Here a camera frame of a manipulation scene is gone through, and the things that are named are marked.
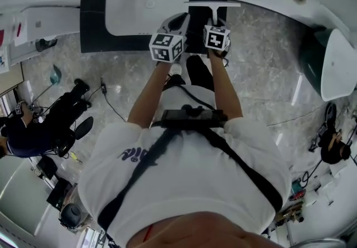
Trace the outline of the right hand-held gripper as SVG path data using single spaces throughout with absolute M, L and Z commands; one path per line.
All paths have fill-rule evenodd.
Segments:
M 212 18 L 208 19 L 204 26 L 203 40 L 206 48 L 218 51 L 228 51 L 230 47 L 230 30 L 227 29 L 226 22 L 218 18 L 218 26 L 215 27 Z

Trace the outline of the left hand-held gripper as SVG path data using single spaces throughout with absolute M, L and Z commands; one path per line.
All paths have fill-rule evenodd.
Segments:
M 175 14 L 161 24 L 153 33 L 149 50 L 153 61 L 173 63 L 184 51 L 190 14 Z

